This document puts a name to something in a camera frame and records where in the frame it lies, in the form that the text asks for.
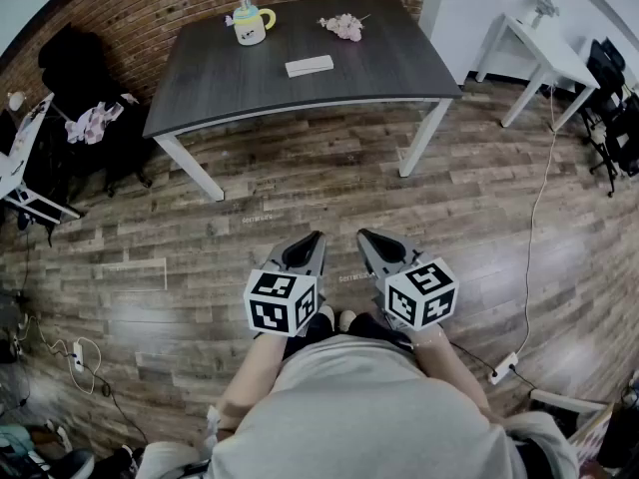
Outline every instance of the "gray t-shirt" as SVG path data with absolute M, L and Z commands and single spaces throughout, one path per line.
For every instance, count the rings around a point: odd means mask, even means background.
M 549 415 L 491 424 L 393 345 L 338 335 L 284 364 L 271 394 L 215 446 L 210 470 L 216 479 L 523 479 L 510 436 L 535 441 L 556 478 L 578 477 Z

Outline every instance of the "brick wall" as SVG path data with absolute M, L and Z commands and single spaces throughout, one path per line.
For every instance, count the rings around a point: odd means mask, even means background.
M 239 0 L 70 0 L 52 10 L 20 53 L 0 73 L 0 99 L 23 90 L 29 102 L 47 90 L 41 82 L 38 52 L 66 23 L 97 33 L 104 41 L 114 78 L 134 95 L 150 102 L 163 65 L 180 27 L 209 16 L 229 13 Z M 258 6 L 287 0 L 253 0 Z M 401 0 L 417 16 L 422 0 Z

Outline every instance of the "table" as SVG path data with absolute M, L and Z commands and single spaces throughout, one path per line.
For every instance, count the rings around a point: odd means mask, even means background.
M 70 215 L 75 219 L 78 219 L 80 215 L 77 212 L 70 210 L 69 208 L 60 206 L 59 204 L 56 204 L 53 201 L 42 197 L 41 195 L 35 193 L 33 190 L 29 190 L 22 180 L 24 171 L 27 168 L 29 157 L 31 156 L 31 150 L 33 149 L 33 145 L 35 144 L 36 138 L 38 137 L 40 126 L 42 126 L 47 111 L 51 106 L 53 96 L 53 94 L 49 94 L 49 96 L 42 100 L 22 120 L 22 124 L 18 129 L 18 133 L 16 134 L 16 138 L 13 141 L 13 145 L 11 146 L 11 151 L 9 153 L 9 160 L 14 167 L 0 172 L 0 199 L 4 199 L 5 201 L 13 204 L 14 206 L 17 206 L 27 213 L 36 215 L 54 224 L 59 224 L 59 220 L 49 217 L 48 215 L 45 215 L 44 213 L 37 210 L 34 210 L 29 205 L 35 201 L 41 201 L 42 203 L 45 203 L 58 211 L 66 213 L 67 215 Z M 10 194 L 12 192 L 16 193 L 17 198 L 11 197 Z
M 488 72 L 490 57 L 496 50 L 506 28 L 512 30 L 530 50 L 535 56 L 538 65 L 526 90 L 501 120 L 501 125 L 504 128 L 510 126 L 512 121 L 519 115 L 519 112 L 527 105 L 544 81 L 552 83 L 558 76 L 563 76 L 586 86 L 554 124 L 553 131 L 556 132 L 570 119 L 572 114 L 579 110 L 592 92 L 599 88 L 599 84 L 590 71 L 588 71 L 584 62 L 558 33 L 553 33 L 553 31 L 550 30 L 533 29 L 530 25 L 522 23 L 518 19 L 508 15 L 504 15 L 503 22 L 499 27 L 499 32 L 495 36 L 495 40 L 486 50 L 486 53 L 479 63 L 479 70 L 476 76 L 477 82 L 483 82 Z
M 216 17 L 186 25 L 176 39 L 147 119 L 154 138 L 215 201 L 224 192 L 177 136 L 237 119 L 290 110 L 377 102 L 432 101 L 399 166 L 408 176 L 461 91 L 398 0 L 299 0 L 270 6 L 277 23 L 255 46 L 241 46 Z M 353 43 L 318 24 L 350 13 L 363 18 Z M 289 78 L 286 62 L 332 57 L 329 71 Z

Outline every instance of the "yellow mug handle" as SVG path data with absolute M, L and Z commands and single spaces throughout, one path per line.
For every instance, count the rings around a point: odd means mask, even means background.
M 264 26 L 264 28 L 269 30 L 276 24 L 276 13 L 273 12 L 271 9 L 260 9 L 260 15 L 262 16 L 263 14 L 267 14 L 270 18 L 269 23 Z

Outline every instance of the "dark gray table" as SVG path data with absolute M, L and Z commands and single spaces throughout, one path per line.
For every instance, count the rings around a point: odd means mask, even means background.
M 144 130 L 214 200 L 222 189 L 177 135 L 288 110 L 390 101 L 436 101 L 399 166 L 408 176 L 461 91 L 398 0 L 299 0 L 270 6 L 275 27 L 255 46 L 238 43 L 222 17 L 185 26 L 171 50 Z M 363 21 L 353 43 L 318 24 L 350 13 Z M 330 55 L 334 68 L 289 78 L 286 62 Z

